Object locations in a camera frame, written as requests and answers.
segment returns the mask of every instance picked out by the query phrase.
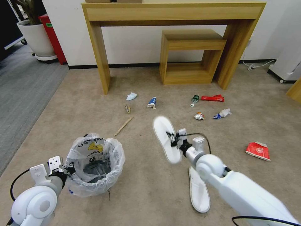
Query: red snack bag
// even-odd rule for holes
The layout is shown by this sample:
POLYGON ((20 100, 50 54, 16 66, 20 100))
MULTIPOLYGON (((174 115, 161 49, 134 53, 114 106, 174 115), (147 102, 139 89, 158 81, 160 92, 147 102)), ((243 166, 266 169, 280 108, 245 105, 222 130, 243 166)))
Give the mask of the red snack bag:
POLYGON ((269 149, 266 144, 257 141, 249 143, 246 153, 257 158, 270 161, 269 149))

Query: wooden stool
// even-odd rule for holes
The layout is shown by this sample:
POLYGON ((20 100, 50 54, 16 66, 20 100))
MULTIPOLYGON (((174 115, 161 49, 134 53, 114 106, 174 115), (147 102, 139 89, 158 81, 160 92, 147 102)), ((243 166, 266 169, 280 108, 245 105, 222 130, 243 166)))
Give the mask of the wooden stool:
POLYGON ((226 40, 211 29, 163 30, 160 75, 166 84, 211 83, 226 40), (167 63, 168 51, 204 50, 199 63, 167 63))

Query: yellow printed logo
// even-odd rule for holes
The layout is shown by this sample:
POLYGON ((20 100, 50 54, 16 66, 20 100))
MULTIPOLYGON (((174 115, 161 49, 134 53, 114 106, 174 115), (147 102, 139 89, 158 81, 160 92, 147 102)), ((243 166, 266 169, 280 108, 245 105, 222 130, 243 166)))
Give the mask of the yellow printed logo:
POLYGON ((103 146, 101 145, 96 145, 95 142, 91 143, 89 145, 89 148, 88 150, 98 150, 99 152, 102 152, 103 151, 103 146))

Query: wheel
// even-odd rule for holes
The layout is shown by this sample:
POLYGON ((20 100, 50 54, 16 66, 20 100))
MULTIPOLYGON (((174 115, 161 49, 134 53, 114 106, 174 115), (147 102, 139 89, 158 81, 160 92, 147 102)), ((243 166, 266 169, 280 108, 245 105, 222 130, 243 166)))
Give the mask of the wheel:
POLYGON ((26 39, 22 39, 22 40, 21 40, 21 43, 22 43, 23 45, 27 45, 26 39))

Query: white plant pot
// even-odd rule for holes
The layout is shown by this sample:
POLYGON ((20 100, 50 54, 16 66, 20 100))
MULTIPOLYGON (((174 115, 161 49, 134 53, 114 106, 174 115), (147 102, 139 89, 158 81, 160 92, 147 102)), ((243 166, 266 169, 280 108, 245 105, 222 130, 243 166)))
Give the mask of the white plant pot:
POLYGON ((48 61, 57 58, 48 35, 42 24, 26 25, 29 20, 23 20, 17 23, 20 31, 26 39, 28 45, 35 53, 38 60, 48 61))

